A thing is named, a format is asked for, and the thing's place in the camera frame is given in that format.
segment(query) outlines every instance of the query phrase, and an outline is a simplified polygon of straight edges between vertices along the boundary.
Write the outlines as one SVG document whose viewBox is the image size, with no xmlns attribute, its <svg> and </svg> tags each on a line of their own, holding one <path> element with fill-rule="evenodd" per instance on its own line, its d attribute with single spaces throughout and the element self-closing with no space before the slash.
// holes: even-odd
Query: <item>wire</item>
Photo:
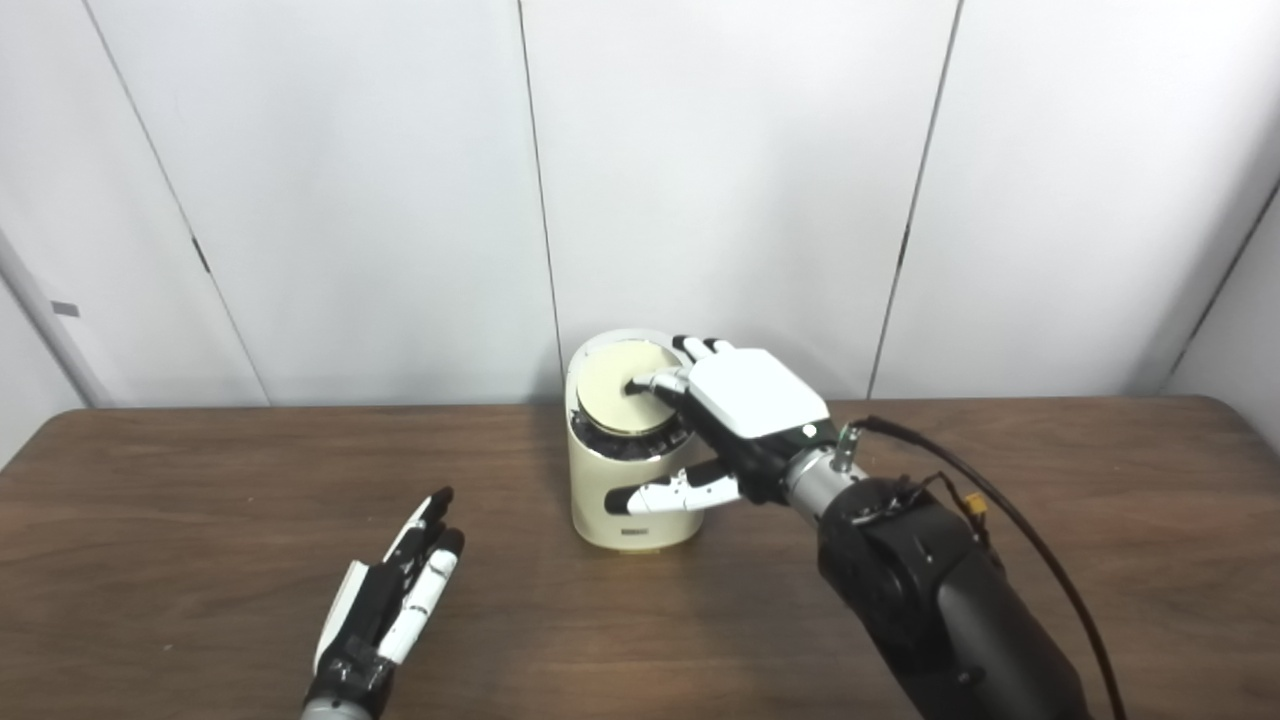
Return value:
<svg viewBox="0 0 1280 720">
<path fill-rule="evenodd" d="M 924 495 L 924 491 L 933 484 L 933 480 L 942 480 L 942 484 L 947 487 L 947 495 L 951 496 L 951 502 L 955 503 L 956 510 L 959 510 L 960 514 L 964 515 L 964 519 L 969 523 L 969 528 L 973 530 L 973 537 L 982 543 L 983 548 L 991 550 L 991 534 L 987 533 L 987 524 L 983 520 L 983 515 L 969 509 L 969 505 L 960 497 L 960 491 L 956 489 L 955 482 L 948 478 L 946 473 L 938 470 L 937 473 L 933 473 L 928 478 L 920 480 L 915 492 L 911 493 L 910 500 L 906 501 L 906 505 L 914 505 L 916 498 Z"/>
<path fill-rule="evenodd" d="M 904 428 L 897 423 L 877 418 L 876 415 L 850 424 L 855 428 L 863 428 L 873 433 L 888 436 L 908 445 L 914 445 L 929 451 L 947 465 L 955 468 L 961 475 L 969 478 L 969 482 L 977 486 L 982 492 L 987 493 L 991 501 L 1004 510 L 1005 515 L 1009 515 L 1009 519 L 1014 521 L 1014 525 L 1021 530 L 1021 533 L 1032 543 L 1032 547 L 1036 548 L 1036 552 L 1038 552 L 1041 559 L 1044 560 L 1044 564 L 1048 565 L 1048 569 L 1057 580 L 1057 584 L 1062 585 L 1062 592 L 1066 593 L 1066 598 L 1071 602 L 1071 607 L 1075 609 L 1075 614 L 1079 615 L 1080 624 L 1084 625 L 1084 634 L 1088 635 L 1089 646 L 1093 648 L 1093 656 L 1098 661 L 1098 670 L 1102 673 L 1102 683 L 1107 688 L 1107 697 L 1111 701 L 1111 715 L 1115 720 L 1128 720 L 1129 715 L 1125 712 L 1124 700 L 1120 697 L 1120 685 L 1116 683 L 1115 670 L 1111 667 L 1111 657 L 1107 655 L 1107 647 L 1102 642 L 1102 633 L 1098 632 L 1098 626 L 1093 621 L 1089 609 L 1084 605 L 1084 598 L 1080 597 L 1080 592 L 1075 589 L 1075 583 L 1073 583 L 1071 578 L 1068 577 L 1066 570 L 1062 568 L 1062 564 L 1059 562 L 1053 551 L 1048 548 L 1048 544 L 1043 538 L 1041 538 L 1039 533 L 1036 532 L 1036 528 L 1032 527 L 1027 518 L 1024 518 L 1023 514 L 1014 507 L 1014 503 L 1010 502 L 1004 493 L 996 489 L 996 486 L 991 484 L 991 480 L 984 478 L 982 473 L 973 469 L 956 454 L 910 428 Z"/>
</svg>

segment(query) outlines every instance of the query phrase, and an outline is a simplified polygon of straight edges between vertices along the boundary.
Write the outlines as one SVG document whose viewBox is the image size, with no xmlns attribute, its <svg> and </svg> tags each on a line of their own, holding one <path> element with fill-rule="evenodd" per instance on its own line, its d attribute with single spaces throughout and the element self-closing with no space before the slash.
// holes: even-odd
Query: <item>panel seam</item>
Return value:
<svg viewBox="0 0 1280 720">
<path fill-rule="evenodd" d="M 552 263 L 552 238 L 547 225 L 547 193 L 543 190 L 543 156 L 538 145 L 538 118 L 534 113 L 534 81 L 529 69 L 529 41 L 525 37 L 525 3 L 516 0 L 516 14 L 520 17 L 520 53 L 525 61 L 525 96 L 529 97 L 529 129 L 534 141 L 534 172 L 538 176 L 538 209 L 543 220 L 543 247 L 547 254 L 547 282 L 552 295 L 552 324 L 556 327 L 556 357 L 559 361 L 561 388 L 564 387 L 564 345 L 561 342 L 559 304 L 556 300 L 556 269 Z"/>
<path fill-rule="evenodd" d="M 88 14 L 88 22 L 93 26 L 93 32 L 97 35 L 97 41 L 102 46 L 102 51 L 106 53 L 106 59 L 111 64 L 111 72 L 115 73 L 116 82 L 120 83 L 120 90 L 124 91 L 124 99 L 129 102 L 129 109 L 133 111 L 133 118 L 138 122 L 138 127 L 142 128 L 142 137 L 147 141 L 147 147 L 151 149 L 151 156 L 156 161 L 156 167 L 160 169 L 160 177 L 164 178 L 165 187 L 169 188 L 169 196 L 173 199 L 174 205 L 178 208 L 178 215 L 182 218 L 182 224 L 187 229 L 187 236 L 192 242 L 196 242 L 196 231 L 191 227 L 191 218 L 187 217 L 187 209 L 182 204 L 182 199 L 178 197 L 178 188 L 173 184 L 173 178 L 169 177 L 169 169 L 165 168 L 164 160 L 160 159 L 160 151 L 156 149 L 155 140 L 151 137 L 151 129 L 147 128 L 147 123 L 142 119 L 142 113 L 138 110 L 138 104 L 133 99 L 133 91 L 129 90 L 129 83 L 124 79 L 124 73 L 120 72 L 120 64 L 115 60 L 115 54 L 111 53 L 111 46 L 106 42 L 106 35 L 102 33 L 102 27 L 97 22 L 97 15 L 93 14 L 93 8 L 90 5 L 90 0 L 81 0 L 81 5 L 84 8 L 84 13 Z M 248 351 L 248 345 L 244 342 L 244 333 L 241 332 L 239 324 L 236 323 L 236 316 L 232 315 L 232 309 L 227 304 L 227 296 L 223 293 L 223 288 L 218 284 L 218 275 L 215 275 L 209 265 L 205 254 L 200 251 L 197 245 L 197 252 L 200 254 L 200 261 L 204 265 L 209 275 L 209 281 L 214 286 L 214 293 L 218 296 L 218 302 L 223 306 L 223 314 L 227 315 L 227 322 L 230 323 L 232 332 L 236 334 L 236 342 L 241 346 L 241 352 L 244 354 L 244 360 L 248 361 L 250 370 L 253 373 L 253 379 L 257 382 L 257 387 L 262 391 L 262 397 L 270 406 L 271 396 L 266 392 L 266 383 L 262 382 L 262 374 L 257 369 L 257 364 L 253 363 L 253 354 Z"/>
<path fill-rule="evenodd" d="M 1165 375 L 1165 382 L 1160 383 L 1157 395 L 1165 395 L 1169 391 L 1170 383 L 1174 382 L 1174 374 L 1178 373 L 1178 368 L 1183 364 L 1183 359 L 1187 357 L 1187 351 L 1190 350 L 1192 342 L 1204 327 L 1204 320 L 1207 320 L 1210 313 L 1213 311 L 1213 306 L 1217 305 L 1217 300 L 1222 296 L 1222 291 L 1226 288 L 1226 283 L 1231 279 L 1231 275 L 1235 274 L 1235 268 L 1240 264 L 1240 258 L 1244 256 L 1244 251 L 1248 250 L 1249 243 L 1252 243 L 1253 238 L 1258 234 L 1258 228 L 1262 227 L 1262 222 L 1266 219 L 1271 206 L 1275 205 L 1277 192 L 1280 192 L 1280 179 L 1276 179 L 1276 183 L 1271 187 L 1271 193 L 1267 195 L 1266 201 L 1262 204 L 1262 210 L 1258 211 L 1258 215 L 1253 219 L 1253 224 L 1249 225 L 1248 232 L 1244 233 L 1244 238 L 1240 240 L 1240 245 L 1235 249 L 1235 255 L 1231 258 L 1231 263 L 1226 266 L 1222 277 L 1217 281 L 1217 286 L 1213 288 L 1213 295 L 1210 296 L 1208 302 L 1204 305 L 1204 310 L 1201 311 L 1199 318 L 1196 320 L 1196 325 L 1192 328 L 1190 334 L 1187 336 L 1187 341 L 1178 352 L 1178 357 L 1174 360 L 1174 365 L 1169 369 L 1169 374 Z"/>
<path fill-rule="evenodd" d="M 951 54 L 955 50 L 956 35 L 960 29 L 960 14 L 964 10 L 965 0 L 956 0 L 956 12 L 951 19 L 951 32 L 947 36 L 947 50 L 942 56 L 942 70 L 938 73 L 938 86 L 933 95 L 933 108 L 929 110 L 929 127 L 924 133 L 924 147 L 920 151 L 920 164 L 915 170 L 915 186 L 911 188 L 911 204 L 906 209 L 906 225 L 902 228 L 902 241 L 897 251 L 897 265 L 893 268 L 893 282 L 888 288 L 888 300 L 884 304 L 884 319 L 881 323 L 879 341 L 876 343 L 876 359 L 872 361 L 872 377 L 867 382 L 867 400 L 872 398 L 876 389 L 876 378 L 879 375 L 881 359 L 884 354 L 884 341 L 888 337 L 888 322 L 893 314 L 893 300 L 897 297 L 897 284 L 902 278 L 902 264 L 906 260 L 906 245 L 911 240 L 911 223 L 915 222 L 915 206 L 920 200 L 920 186 L 924 182 L 924 169 L 929 161 L 929 149 L 933 147 L 933 132 L 938 123 L 938 110 L 942 106 L 942 92 L 947 86 L 947 73 L 951 70 Z"/>
</svg>

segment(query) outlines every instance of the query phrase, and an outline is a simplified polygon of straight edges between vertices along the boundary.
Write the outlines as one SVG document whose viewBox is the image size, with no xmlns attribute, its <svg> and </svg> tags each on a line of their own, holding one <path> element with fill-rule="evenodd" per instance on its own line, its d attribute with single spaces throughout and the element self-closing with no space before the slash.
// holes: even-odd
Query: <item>black cable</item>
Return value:
<svg viewBox="0 0 1280 720">
<path fill-rule="evenodd" d="M 1062 568 L 1062 564 L 1059 562 L 1053 551 L 1048 548 L 1048 544 L 1039 537 L 1039 533 L 1036 532 L 1036 528 L 1032 527 L 1027 518 L 1024 518 L 1023 514 L 1014 507 L 1014 503 L 1010 502 L 1004 493 L 996 489 L 996 486 L 991 484 L 991 480 L 984 478 L 978 470 L 974 470 L 957 455 L 910 428 L 904 428 L 897 423 L 877 418 L 876 415 L 863 420 L 856 420 L 852 423 L 852 427 L 888 436 L 932 452 L 940 460 L 955 468 L 961 475 L 969 478 L 969 482 L 977 486 L 982 492 L 987 493 L 991 501 L 996 503 L 997 507 L 1004 510 L 1005 515 L 1009 515 L 1009 519 L 1014 521 L 1014 525 L 1021 530 L 1021 533 L 1032 543 L 1032 547 L 1036 548 L 1036 552 L 1038 552 L 1041 559 L 1044 560 L 1044 564 L 1048 565 L 1048 569 L 1057 580 L 1057 584 L 1062 585 L 1062 592 L 1066 593 L 1066 598 L 1071 601 L 1071 607 L 1075 609 L 1075 614 L 1079 615 L 1080 624 L 1084 625 L 1084 634 L 1088 635 L 1089 646 L 1093 648 L 1093 656 L 1097 657 L 1098 670 L 1102 673 L 1102 683 L 1107 688 L 1107 697 L 1111 701 L 1112 716 L 1115 716 L 1115 720 L 1128 720 L 1129 715 L 1125 712 L 1124 701 L 1120 698 L 1120 685 L 1116 682 L 1115 670 L 1111 667 L 1111 657 L 1107 655 L 1106 644 L 1102 642 L 1102 633 L 1098 632 L 1098 626 L 1094 624 L 1093 616 L 1089 614 L 1089 609 L 1084 605 L 1084 598 L 1080 597 L 1080 592 L 1075 589 L 1075 583 L 1073 583 L 1071 578 L 1068 577 L 1066 570 Z"/>
</svg>

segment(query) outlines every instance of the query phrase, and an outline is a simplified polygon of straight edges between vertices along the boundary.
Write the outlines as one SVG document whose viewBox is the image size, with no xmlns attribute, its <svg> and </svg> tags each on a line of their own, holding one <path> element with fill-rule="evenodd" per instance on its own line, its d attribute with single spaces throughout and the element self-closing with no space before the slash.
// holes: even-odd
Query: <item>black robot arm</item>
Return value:
<svg viewBox="0 0 1280 720">
<path fill-rule="evenodd" d="M 818 569 L 925 720 L 1089 719 L 1079 675 L 995 557 L 919 486 L 842 491 L 818 523 Z"/>
</svg>

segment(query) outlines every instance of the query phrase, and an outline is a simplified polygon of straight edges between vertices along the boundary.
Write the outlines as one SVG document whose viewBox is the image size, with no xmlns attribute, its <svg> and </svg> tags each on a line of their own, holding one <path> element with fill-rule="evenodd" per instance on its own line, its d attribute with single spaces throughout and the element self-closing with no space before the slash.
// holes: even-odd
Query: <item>white robotic hand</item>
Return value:
<svg viewBox="0 0 1280 720">
<path fill-rule="evenodd" d="M 303 720 L 381 715 L 396 667 L 417 642 L 462 555 L 462 532 L 443 523 L 452 500 L 452 488 L 431 495 L 381 562 L 347 568 L 316 644 Z"/>
<path fill-rule="evenodd" d="M 636 377 L 626 392 L 652 392 L 672 406 L 718 457 L 669 478 L 612 491 L 605 510 L 614 515 L 700 510 L 740 496 L 785 503 L 782 482 L 792 459 L 836 445 L 827 404 L 765 350 L 687 336 L 676 336 L 673 345 L 691 365 Z"/>
</svg>

